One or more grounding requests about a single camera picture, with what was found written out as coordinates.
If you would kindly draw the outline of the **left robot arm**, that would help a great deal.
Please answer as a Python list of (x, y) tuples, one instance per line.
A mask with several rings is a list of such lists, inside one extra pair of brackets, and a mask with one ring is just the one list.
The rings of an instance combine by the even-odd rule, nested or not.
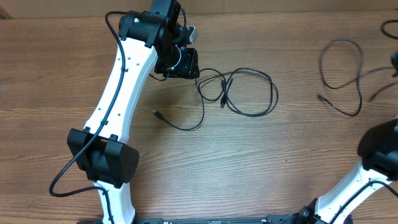
[(130, 180), (139, 152), (128, 145), (132, 116), (151, 72), (168, 78), (199, 77), (193, 48), (197, 31), (180, 24), (184, 10), (177, 1), (154, 1), (148, 11), (121, 13), (113, 30), (116, 58), (101, 99), (84, 128), (72, 129), (67, 144), (72, 162), (98, 191), (101, 223), (134, 223)]

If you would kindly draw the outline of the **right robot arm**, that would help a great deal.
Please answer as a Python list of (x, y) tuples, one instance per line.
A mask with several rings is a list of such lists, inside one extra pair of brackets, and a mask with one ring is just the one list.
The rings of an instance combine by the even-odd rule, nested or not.
[(397, 119), (365, 132), (358, 144), (358, 161), (325, 195), (298, 215), (297, 223), (347, 223), (351, 212), (369, 196), (397, 181)]

